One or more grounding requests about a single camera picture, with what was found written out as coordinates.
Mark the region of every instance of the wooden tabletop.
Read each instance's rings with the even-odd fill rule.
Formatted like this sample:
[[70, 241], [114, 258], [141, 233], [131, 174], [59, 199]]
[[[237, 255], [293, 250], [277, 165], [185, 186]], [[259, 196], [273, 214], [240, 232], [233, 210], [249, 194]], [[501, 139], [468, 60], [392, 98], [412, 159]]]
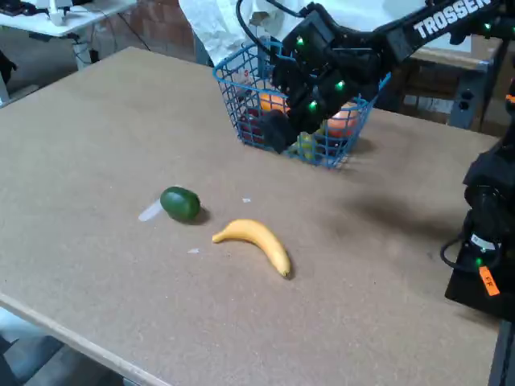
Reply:
[[485, 39], [482, 36], [472, 36], [471, 52], [442, 50], [433, 47], [423, 47], [412, 55], [412, 58], [427, 62], [446, 64], [466, 70], [486, 71], [488, 63], [492, 60], [501, 40], [496, 38]]
[[[0, 304], [141, 384], [485, 385], [440, 245], [493, 139], [374, 111], [342, 170], [240, 144], [208, 68], [128, 49], [0, 111]], [[202, 225], [138, 215], [170, 185]], [[250, 203], [243, 203], [250, 198]], [[295, 265], [212, 244], [263, 221]], [[188, 253], [191, 249], [199, 253]]]

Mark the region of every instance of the table edge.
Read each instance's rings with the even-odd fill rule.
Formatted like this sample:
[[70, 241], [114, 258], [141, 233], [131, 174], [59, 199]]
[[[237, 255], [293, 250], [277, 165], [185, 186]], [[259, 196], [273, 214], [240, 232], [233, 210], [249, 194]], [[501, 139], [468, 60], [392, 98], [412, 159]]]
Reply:
[[128, 380], [139, 384], [149, 384], [152, 386], [171, 386], [156, 376], [145, 372], [141, 368], [127, 362], [123, 358], [115, 355], [95, 343], [90, 342], [86, 338], [74, 333], [64, 326], [54, 322], [50, 318], [33, 311], [30, 307], [14, 300], [13, 298], [0, 293], [0, 306], [13, 314], [19, 316], [43, 328], [49, 335], [57, 338], [61, 342], [69, 345], [71, 348], [106, 366], [107, 368], [119, 373]]

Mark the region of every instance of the wire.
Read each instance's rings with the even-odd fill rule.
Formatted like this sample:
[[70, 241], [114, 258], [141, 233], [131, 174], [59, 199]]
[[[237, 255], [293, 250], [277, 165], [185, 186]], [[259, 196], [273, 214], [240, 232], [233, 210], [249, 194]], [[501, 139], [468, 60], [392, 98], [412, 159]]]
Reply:
[[118, 17], [126, 24], [127, 28], [130, 29], [130, 31], [134, 34], [134, 36], [136, 36], [138, 38], [138, 40], [140, 42], [142, 42], [142, 44], [145, 46], [145, 48], [152, 52], [152, 50], [150, 49], [150, 47], [148, 47], [148, 45], [145, 43], [145, 40], [142, 39], [142, 37], [140, 35], [138, 35], [138, 33], [133, 29], [133, 27], [130, 26], [130, 24], [125, 20], [125, 18], [121, 15], [121, 14], [117, 14]]
[[238, 19], [238, 22], [240, 23], [240, 26], [241, 28], [243, 28], [243, 31], [247, 34], [247, 36], [250, 37], [250, 40], [252, 40], [253, 42], [256, 43], [256, 45], [261, 48], [270, 58], [272, 56], [276, 56], [274, 53], [272, 53], [272, 51], [267, 47], [265, 46], [265, 44], [263, 44], [263, 42], [258, 39], [253, 33], [252, 31], [247, 27], [247, 25], [245, 24], [245, 22], [243, 21], [243, 18], [241, 17], [241, 2], [243, 0], [237, 0], [237, 3], [236, 3], [236, 17]]
[[[74, 43], [73, 45], [74, 45], [74, 46], [77, 46], [77, 45], [80, 45], [80, 44], [83, 44], [83, 43], [79, 42], [79, 40], [78, 40], [78, 39], [75, 39], [75, 43]], [[81, 52], [73, 52], [73, 55], [75, 55], [75, 57], [76, 57], [78, 60], [80, 60], [80, 61], [82, 62], [82, 64], [93, 64], [92, 62], [86, 62], [86, 61], [84, 61], [84, 59], [82, 59], [82, 58], [79, 56], [79, 55], [84, 54], [84, 53], [85, 53], [86, 51], [88, 51], [88, 50], [89, 50], [89, 48], [88, 48], [88, 46], [86, 46], [86, 48], [85, 48], [84, 50], [82, 50]]]
[[[451, 247], [452, 245], [454, 245], [456, 243], [459, 243], [462, 240], [464, 240], [464, 237], [463, 237], [463, 234], [460, 233], [455, 239], [445, 243], [443, 245], [442, 249], [440, 249], [440, 258], [443, 260], [443, 262], [445, 264], [449, 265], [453, 269], [457, 269], [462, 272], [478, 273], [478, 268], [470, 268], [470, 267], [465, 267], [463, 265], [456, 264], [455, 262], [447, 259], [447, 257], [445, 256], [445, 251], [447, 251], [449, 249], [449, 247]], [[496, 252], [496, 257], [491, 265], [487, 265], [488, 269], [493, 269], [493, 268], [497, 267], [500, 264], [501, 258], [502, 258], [502, 252], [501, 252], [501, 248], [499, 248], [499, 245], [497, 245], [496, 243], [493, 243], [493, 247]]]
[[299, 12], [295, 12], [294, 10], [291, 10], [290, 8], [286, 8], [283, 4], [280, 2], [276, 2], [275, 0], [265, 0], [266, 2], [269, 2], [282, 12], [286, 12], [287, 14], [290, 14], [291, 16], [294, 16], [296, 18], [303, 18], [303, 16]]
[[118, 41], [116, 39], [116, 34], [114, 33], [114, 27], [113, 27], [113, 24], [111, 23], [111, 19], [100, 8], [95, 7], [94, 10], [98, 10], [100, 13], [102, 13], [105, 16], [105, 20], [107, 20], [107, 23], [109, 24], [109, 29], [111, 30], [111, 35], [113, 36], [113, 52], [118, 51]]

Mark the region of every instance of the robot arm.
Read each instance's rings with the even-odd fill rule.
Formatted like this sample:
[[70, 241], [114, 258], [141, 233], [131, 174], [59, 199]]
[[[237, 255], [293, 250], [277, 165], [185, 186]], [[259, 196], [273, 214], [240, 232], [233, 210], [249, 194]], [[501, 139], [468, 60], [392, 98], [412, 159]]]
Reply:
[[[274, 61], [272, 84], [287, 96], [290, 107], [287, 115], [273, 112], [262, 118], [265, 142], [280, 153], [301, 132], [315, 132], [351, 98], [361, 94], [370, 100], [377, 95], [381, 78], [447, 32], [453, 33], [453, 43], [477, 32], [513, 36], [512, 27], [500, 22], [507, 15], [507, 10], [501, 11], [507, 1], [443, 0], [372, 32], [339, 26], [323, 6], [310, 3], [298, 13], [289, 11], [303, 18], [282, 41], [283, 54], [293, 60], [279, 58], [244, 28]], [[244, 27], [240, 4], [238, 0], [237, 15]]]
[[[266, 1], [277, 5], [275, 0]], [[275, 55], [250, 34], [275, 64], [272, 84], [286, 95], [290, 107], [286, 114], [273, 110], [260, 118], [265, 142], [280, 153], [301, 132], [315, 132], [351, 98], [374, 98], [388, 72], [447, 32], [452, 43], [461, 43], [470, 34], [515, 39], [513, 0], [434, 3], [372, 32], [339, 26], [320, 4], [311, 3], [298, 13], [288, 10], [303, 18], [282, 41], [282, 53], [289, 59]], [[507, 110], [515, 117], [515, 80]], [[462, 231], [440, 253], [454, 269], [446, 296], [515, 322], [515, 123], [471, 164], [463, 183], [471, 209]], [[459, 255], [456, 262], [450, 261], [446, 251], [457, 243]], [[485, 270], [491, 282], [481, 274]], [[485, 291], [495, 284], [493, 278], [500, 291]]]

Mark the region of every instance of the small paper scrap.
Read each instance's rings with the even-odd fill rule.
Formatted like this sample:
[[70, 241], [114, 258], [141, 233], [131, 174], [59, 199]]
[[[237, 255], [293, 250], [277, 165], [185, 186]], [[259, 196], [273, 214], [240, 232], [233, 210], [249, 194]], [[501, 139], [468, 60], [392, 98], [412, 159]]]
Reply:
[[147, 209], [143, 211], [141, 215], [139, 215], [138, 219], [140, 221], [148, 221], [156, 217], [161, 211], [163, 207], [161, 206], [161, 201], [156, 199], [155, 202], [150, 205]]

